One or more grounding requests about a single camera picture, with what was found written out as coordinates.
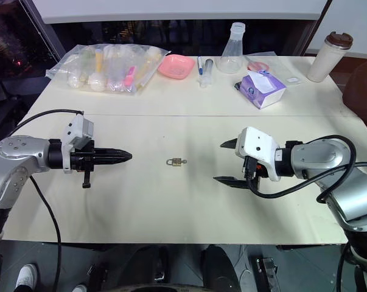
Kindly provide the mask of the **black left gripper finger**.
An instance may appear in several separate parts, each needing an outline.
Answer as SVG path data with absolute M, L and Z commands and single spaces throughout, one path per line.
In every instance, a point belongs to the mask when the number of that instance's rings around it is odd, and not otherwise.
M 131 153 L 114 148 L 95 148 L 94 155 L 98 157 L 132 157 Z
M 94 165 L 111 165 L 111 164 L 120 164 L 126 161 L 131 160 L 132 157 L 95 157 L 94 158 Z

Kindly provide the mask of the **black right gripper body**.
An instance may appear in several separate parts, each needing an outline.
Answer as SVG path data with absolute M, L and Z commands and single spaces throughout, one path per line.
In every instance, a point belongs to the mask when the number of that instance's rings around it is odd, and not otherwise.
M 260 179 L 268 178 L 267 169 L 251 156 L 246 156 L 243 163 L 243 189 L 250 189 L 249 184 L 254 190 L 259 190 Z

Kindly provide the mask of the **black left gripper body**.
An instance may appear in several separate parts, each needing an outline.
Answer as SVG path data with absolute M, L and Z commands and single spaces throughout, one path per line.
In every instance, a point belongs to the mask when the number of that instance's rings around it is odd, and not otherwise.
M 75 149 L 71 153 L 70 166 L 71 170 L 76 170 L 77 172 L 84 173 L 84 179 L 82 187 L 84 189 L 89 189 L 91 187 L 90 176 L 91 172 L 94 171 L 94 142 L 88 142 L 83 148 Z

